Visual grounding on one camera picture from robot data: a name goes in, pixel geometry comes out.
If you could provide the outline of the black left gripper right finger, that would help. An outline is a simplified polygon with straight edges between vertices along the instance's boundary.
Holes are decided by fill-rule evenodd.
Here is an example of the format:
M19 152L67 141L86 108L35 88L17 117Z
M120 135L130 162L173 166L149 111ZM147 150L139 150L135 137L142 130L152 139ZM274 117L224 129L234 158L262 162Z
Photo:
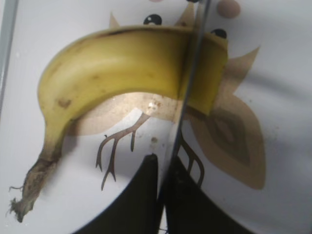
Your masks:
M178 157L171 161L164 190L170 234L252 234L215 205Z

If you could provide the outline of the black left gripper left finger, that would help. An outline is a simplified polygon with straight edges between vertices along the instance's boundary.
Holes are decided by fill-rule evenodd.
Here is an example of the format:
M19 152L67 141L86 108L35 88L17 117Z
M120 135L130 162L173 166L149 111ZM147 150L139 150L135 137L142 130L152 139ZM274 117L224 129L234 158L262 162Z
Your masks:
M122 193L77 234L157 234L161 211L157 202L158 159L146 155Z

